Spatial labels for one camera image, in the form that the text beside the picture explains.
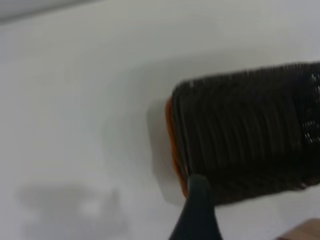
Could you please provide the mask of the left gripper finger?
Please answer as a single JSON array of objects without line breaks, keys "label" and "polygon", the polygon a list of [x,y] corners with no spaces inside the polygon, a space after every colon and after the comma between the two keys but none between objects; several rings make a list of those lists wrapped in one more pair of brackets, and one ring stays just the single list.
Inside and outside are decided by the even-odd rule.
[{"label": "left gripper finger", "polygon": [[221,240],[214,198],[208,180],[201,175],[189,176],[187,193],[184,208],[169,238]]}]

